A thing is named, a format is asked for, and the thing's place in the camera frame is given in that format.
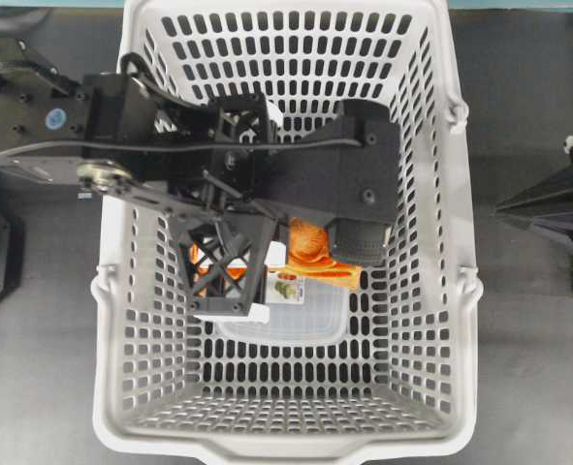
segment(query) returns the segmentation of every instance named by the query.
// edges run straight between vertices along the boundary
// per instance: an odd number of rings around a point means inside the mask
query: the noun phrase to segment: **label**
[[[57,131],[66,123],[66,111],[62,108],[54,108],[45,117],[45,125],[51,131]]]
[[[269,271],[265,302],[302,305],[305,300],[304,289],[305,278],[284,271]]]

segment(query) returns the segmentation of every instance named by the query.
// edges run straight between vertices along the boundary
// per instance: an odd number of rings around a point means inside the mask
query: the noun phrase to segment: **screw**
[[[374,191],[372,189],[364,189],[362,191],[362,201],[368,205],[374,205],[376,202],[376,197],[374,196]]]
[[[233,152],[226,152],[226,169],[232,171],[237,167],[237,158]]]
[[[374,133],[366,134],[366,143],[368,145],[375,145],[376,144],[376,135]]]
[[[90,187],[92,187],[92,179],[89,177],[81,177],[80,178],[81,189],[89,191]]]

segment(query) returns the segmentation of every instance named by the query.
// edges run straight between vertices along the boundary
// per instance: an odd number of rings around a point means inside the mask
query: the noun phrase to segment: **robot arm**
[[[262,94],[197,106],[163,91],[139,55],[120,68],[78,83],[0,40],[0,170],[158,211],[197,315],[245,316],[263,303],[265,256],[273,240],[288,244],[293,218],[324,228],[341,262],[382,262],[398,190],[387,108],[344,101],[335,120],[281,143]],[[236,278],[234,260],[246,265]]]

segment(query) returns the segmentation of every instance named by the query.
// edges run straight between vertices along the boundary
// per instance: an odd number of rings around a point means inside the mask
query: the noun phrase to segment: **lattice structure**
[[[356,461],[404,456],[404,440],[417,454],[459,449],[475,419],[477,297],[460,282],[475,253],[466,144],[449,123],[462,100],[439,3],[133,3],[123,51],[143,54],[168,92],[196,103],[262,92],[284,113],[282,140],[335,118],[340,100],[374,100],[399,124],[401,147],[388,257],[362,273],[332,344],[234,340],[193,318],[166,222],[124,207],[106,405],[136,442],[115,448],[185,454],[192,444],[203,460],[225,450],[224,463],[230,453],[256,457],[263,441],[268,458],[290,456],[294,444],[301,457],[353,451]],[[307,435],[335,437],[323,439],[322,455]],[[147,436],[167,446],[142,443]]]

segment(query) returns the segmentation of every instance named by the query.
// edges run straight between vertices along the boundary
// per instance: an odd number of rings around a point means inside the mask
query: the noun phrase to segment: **black cable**
[[[132,51],[122,55],[120,58],[120,72],[123,75],[129,75],[129,65],[135,66],[137,74],[146,75],[152,82],[155,81],[154,75],[152,74],[152,71],[150,71],[150,67],[138,53]]]
[[[190,142],[182,145],[135,145],[95,140],[55,139],[28,143],[0,151],[0,158],[15,157],[27,152],[56,147],[85,147],[97,150],[124,150],[129,152],[181,153],[199,150],[298,150],[302,148],[323,148],[331,146],[363,147],[356,139],[336,138],[293,143],[237,143],[237,142]]]

